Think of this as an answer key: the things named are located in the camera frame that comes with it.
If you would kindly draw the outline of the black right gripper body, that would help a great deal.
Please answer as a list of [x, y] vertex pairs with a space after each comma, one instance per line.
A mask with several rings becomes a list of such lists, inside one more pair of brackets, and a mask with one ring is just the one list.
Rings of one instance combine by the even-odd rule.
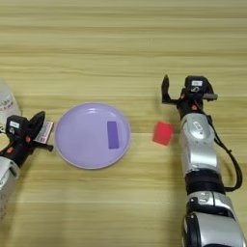
[[191, 113], [202, 114], [204, 112], [204, 104], [201, 99], [191, 98], [185, 93], [182, 93], [177, 103], [177, 109], [179, 116], [183, 118]]

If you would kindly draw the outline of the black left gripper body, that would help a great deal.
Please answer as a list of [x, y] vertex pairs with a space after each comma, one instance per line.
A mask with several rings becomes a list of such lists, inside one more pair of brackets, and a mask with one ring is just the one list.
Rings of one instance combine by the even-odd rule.
[[32, 139], [29, 136], [24, 138], [8, 136], [8, 138], [10, 143], [0, 151], [0, 156], [10, 159], [21, 168], [35, 149]]

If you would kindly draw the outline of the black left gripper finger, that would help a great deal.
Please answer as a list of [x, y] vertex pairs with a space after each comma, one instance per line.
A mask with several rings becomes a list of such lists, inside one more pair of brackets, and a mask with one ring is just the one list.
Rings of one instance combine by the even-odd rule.
[[47, 150], [47, 151], [53, 151], [53, 148], [54, 148], [52, 145], [42, 144], [42, 143], [38, 143], [38, 142], [34, 142], [33, 146], [35, 148], [44, 149], [44, 150]]
[[29, 121], [29, 136], [35, 139], [41, 131], [45, 120], [45, 112], [40, 111]]

